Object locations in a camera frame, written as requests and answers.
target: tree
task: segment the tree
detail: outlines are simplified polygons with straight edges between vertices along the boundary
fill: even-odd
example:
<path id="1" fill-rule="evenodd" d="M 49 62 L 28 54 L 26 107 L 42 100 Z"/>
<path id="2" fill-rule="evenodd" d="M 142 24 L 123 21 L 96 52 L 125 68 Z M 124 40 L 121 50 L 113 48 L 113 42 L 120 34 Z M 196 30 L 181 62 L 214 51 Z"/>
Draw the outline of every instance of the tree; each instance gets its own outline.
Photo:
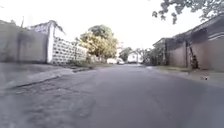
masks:
<path id="1" fill-rule="evenodd" d="M 153 11 L 152 16 L 166 20 L 166 14 L 170 8 L 175 9 L 171 12 L 173 24 L 177 21 L 177 15 L 180 15 L 184 8 L 190 8 L 191 12 L 202 10 L 201 20 L 210 19 L 224 12 L 224 0 L 163 0 L 161 10 Z"/>
<path id="2" fill-rule="evenodd" d="M 10 23 L 16 25 L 16 22 L 14 20 L 11 20 Z"/>
<path id="3" fill-rule="evenodd" d="M 100 36 L 104 39 L 112 39 L 113 33 L 112 30 L 105 26 L 105 25 L 96 25 L 91 28 L 89 28 L 89 31 L 91 31 L 95 36 Z"/>
<path id="4" fill-rule="evenodd" d="M 119 57 L 123 60 L 123 61 L 127 61 L 128 56 L 130 54 L 130 52 L 132 51 L 132 49 L 130 47 L 127 47 L 125 49 L 123 49 L 119 55 Z"/>
<path id="5" fill-rule="evenodd" d="M 87 48 L 91 55 L 105 59 L 115 57 L 118 40 L 113 36 L 109 27 L 104 25 L 93 26 L 76 40 Z"/>

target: car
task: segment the car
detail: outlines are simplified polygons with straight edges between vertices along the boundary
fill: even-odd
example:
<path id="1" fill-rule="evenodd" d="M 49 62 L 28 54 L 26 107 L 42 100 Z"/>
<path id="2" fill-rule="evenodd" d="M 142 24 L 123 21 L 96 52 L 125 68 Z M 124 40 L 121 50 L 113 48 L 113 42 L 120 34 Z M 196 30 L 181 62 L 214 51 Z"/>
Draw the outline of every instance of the car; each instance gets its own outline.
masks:
<path id="1" fill-rule="evenodd" d="M 118 61 L 117 64 L 124 65 L 124 61 Z"/>
<path id="2" fill-rule="evenodd" d="M 113 58 L 109 58 L 109 59 L 107 59 L 107 63 L 108 64 L 116 64 L 116 60 Z"/>

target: asphalt road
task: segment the asphalt road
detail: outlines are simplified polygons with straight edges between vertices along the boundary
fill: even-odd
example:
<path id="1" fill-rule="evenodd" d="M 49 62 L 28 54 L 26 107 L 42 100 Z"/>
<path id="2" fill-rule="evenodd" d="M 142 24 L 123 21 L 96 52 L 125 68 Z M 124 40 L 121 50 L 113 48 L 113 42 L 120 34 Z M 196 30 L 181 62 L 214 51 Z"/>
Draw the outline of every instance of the asphalt road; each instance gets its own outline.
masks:
<path id="1" fill-rule="evenodd" d="M 0 128 L 223 128 L 224 89 L 134 65 L 0 94 Z"/>

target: sky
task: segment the sky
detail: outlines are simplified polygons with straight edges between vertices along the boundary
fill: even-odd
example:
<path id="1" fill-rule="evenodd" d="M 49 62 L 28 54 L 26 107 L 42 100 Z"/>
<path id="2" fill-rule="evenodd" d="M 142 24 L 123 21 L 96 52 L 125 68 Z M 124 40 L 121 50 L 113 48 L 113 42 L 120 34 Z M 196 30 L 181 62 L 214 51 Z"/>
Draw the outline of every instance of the sky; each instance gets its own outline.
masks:
<path id="1" fill-rule="evenodd" d="M 0 19 L 31 26 L 55 20 L 64 28 L 67 39 L 86 32 L 94 25 L 110 27 L 124 47 L 149 48 L 162 37 L 172 37 L 199 25 L 200 12 L 185 9 L 172 24 L 152 17 L 161 0 L 0 0 Z"/>

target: curb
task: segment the curb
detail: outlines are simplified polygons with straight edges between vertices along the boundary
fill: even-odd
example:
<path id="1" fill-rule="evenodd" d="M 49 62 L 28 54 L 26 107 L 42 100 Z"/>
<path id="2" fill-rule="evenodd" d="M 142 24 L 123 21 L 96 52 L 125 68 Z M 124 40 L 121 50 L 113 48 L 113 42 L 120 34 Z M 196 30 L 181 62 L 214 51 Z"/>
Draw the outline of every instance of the curb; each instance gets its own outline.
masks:
<path id="1" fill-rule="evenodd" d="M 41 72 L 34 75 L 27 76 L 23 79 L 17 79 L 11 82 L 6 83 L 5 85 L 0 87 L 0 90 L 22 87 L 22 86 L 29 86 L 35 83 L 41 83 L 47 80 L 55 79 L 64 75 L 71 75 L 76 72 L 86 71 L 89 70 L 88 68 L 78 68 L 78 69 L 57 69 L 51 70 L 47 72 Z"/>
<path id="2" fill-rule="evenodd" d="M 153 72 L 156 72 L 156 73 L 163 73 L 163 74 L 172 75 L 175 77 L 180 77 L 180 78 L 184 78 L 184 79 L 188 79 L 188 80 L 194 80 L 194 81 L 212 85 L 212 86 L 217 86 L 217 87 L 222 87 L 222 88 L 224 87 L 223 86 L 224 82 L 220 82 L 220 81 L 216 81 L 216 80 L 201 80 L 201 79 L 199 79 L 200 78 L 199 75 L 197 75 L 197 78 L 195 78 L 194 76 L 190 75 L 187 72 L 177 72 L 177 71 L 170 72 L 170 71 L 166 71 L 166 70 L 152 69 L 150 67 L 146 67 L 146 68 Z"/>

